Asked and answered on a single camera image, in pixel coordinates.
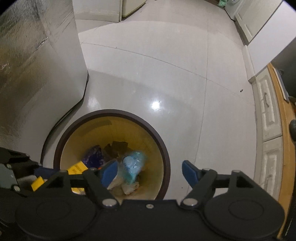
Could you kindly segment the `crushed blue Pepsi can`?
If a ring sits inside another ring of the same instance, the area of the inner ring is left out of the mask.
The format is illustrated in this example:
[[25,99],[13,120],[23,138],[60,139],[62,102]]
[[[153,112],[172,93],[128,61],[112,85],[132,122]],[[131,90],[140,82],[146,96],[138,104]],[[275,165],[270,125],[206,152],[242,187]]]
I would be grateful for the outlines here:
[[104,164],[104,157],[100,146],[92,147],[82,159],[87,168],[100,168]]

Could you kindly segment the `brown paper bag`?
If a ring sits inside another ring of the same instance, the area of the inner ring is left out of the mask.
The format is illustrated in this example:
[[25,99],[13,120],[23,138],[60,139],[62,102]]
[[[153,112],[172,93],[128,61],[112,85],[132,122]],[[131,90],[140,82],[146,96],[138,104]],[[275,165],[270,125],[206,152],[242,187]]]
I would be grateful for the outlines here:
[[128,152],[128,143],[127,142],[118,142],[113,141],[111,144],[107,144],[103,148],[103,156],[106,162],[113,159],[118,159],[124,156]]

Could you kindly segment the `white orange plastic bag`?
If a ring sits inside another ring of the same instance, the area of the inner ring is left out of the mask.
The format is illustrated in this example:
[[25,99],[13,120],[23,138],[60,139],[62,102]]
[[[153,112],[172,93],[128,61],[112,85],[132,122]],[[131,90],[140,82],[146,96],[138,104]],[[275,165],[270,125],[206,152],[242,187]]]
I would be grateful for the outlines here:
[[139,183],[137,181],[132,184],[128,184],[122,177],[116,176],[107,187],[107,190],[109,190],[115,196],[124,196],[131,195],[138,188]]

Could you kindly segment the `light blue tissue pack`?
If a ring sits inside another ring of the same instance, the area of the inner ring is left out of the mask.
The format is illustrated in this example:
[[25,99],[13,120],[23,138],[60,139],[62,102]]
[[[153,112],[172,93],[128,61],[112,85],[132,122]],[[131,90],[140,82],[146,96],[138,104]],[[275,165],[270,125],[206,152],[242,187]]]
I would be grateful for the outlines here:
[[134,151],[125,156],[122,164],[125,169],[124,179],[127,184],[132,184],[136,181],[138,174],[142,171],[147,157],[141,151]]

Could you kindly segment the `yellow round trash bin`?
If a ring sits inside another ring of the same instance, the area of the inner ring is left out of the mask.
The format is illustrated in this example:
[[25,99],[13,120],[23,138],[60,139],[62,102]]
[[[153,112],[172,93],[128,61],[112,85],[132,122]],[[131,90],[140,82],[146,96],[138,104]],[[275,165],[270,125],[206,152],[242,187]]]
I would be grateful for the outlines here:
[[56,147],[53,167],[66,170],[81,161],[95,146],[102,151],[113,141],[127,142],[128,152],[143,152],[147,159],[136,181],[139,188],[124,199],[161,200],[168,190],[171,164],[167,148],[157,131],[145,120],[127,111],[104,109],[88,113],[67,128]]

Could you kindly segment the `wooden top low cabinet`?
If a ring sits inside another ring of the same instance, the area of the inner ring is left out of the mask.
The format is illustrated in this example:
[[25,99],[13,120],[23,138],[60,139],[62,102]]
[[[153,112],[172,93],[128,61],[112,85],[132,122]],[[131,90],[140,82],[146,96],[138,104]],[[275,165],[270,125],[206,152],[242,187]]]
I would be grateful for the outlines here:
[[250,79],[257,127],[254,180],[285,211],[278,238],[287,235],[295,212],[295,143],[289,124],[295,118],[280,73],[269,63]]

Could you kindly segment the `black have a nice day cloth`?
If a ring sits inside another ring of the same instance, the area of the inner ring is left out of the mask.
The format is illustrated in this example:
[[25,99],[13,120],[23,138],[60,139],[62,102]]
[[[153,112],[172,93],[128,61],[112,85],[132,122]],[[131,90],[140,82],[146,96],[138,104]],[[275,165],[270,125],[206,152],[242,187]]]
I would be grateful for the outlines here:
[[[296,112],[296,110],[295,110],[296,98],[293,97],[293,96],[289,96],[288,99],[289,99],[289,101],[290,101],[290,103],[292,105],[292,108],[293,108],[293,111],[294,111],[294,114],[295,114],[295,112]],[[292,138],[293,142],[295,143],[296,142],[296,120],[295,120],[295,118],[290,121],[289,130],[290,130],[291,138]]]

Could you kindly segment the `white refrigerator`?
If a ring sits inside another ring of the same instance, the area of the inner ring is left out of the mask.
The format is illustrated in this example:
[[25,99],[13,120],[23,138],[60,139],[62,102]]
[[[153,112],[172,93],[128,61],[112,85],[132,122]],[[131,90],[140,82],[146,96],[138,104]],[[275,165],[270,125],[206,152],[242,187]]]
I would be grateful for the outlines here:
[[146,0],[75,0],[72,1],[75,18],[119,23],[122,18],[137,11]]

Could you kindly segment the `white kitchen cabinets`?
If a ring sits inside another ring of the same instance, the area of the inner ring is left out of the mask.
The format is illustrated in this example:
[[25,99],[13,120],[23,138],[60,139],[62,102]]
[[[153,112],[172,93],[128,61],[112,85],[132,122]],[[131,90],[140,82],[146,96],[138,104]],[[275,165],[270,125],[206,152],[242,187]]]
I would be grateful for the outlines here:
[[281,2],[281,0],[243,1],[235,18],[248,43],[259,33]]

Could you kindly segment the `white washing machine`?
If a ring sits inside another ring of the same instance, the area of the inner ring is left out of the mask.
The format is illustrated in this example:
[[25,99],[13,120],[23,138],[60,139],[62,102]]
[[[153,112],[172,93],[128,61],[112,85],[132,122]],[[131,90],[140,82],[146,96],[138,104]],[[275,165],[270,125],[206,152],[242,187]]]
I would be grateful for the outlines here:
[[230,19],[234,20],[235,15],[240,10],[241,6],[243,5],[244,0],[229,0],[224,7],[226,13],[229,15]]

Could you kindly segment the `green bag on floor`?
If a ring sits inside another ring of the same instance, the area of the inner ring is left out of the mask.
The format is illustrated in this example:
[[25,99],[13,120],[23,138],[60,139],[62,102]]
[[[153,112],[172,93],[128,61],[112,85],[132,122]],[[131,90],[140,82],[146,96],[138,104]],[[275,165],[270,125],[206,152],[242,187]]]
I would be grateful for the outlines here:
[[229,0],[219,0],[218,1],[218,6],[224,8],[227,5],[228,2],[229,2]]

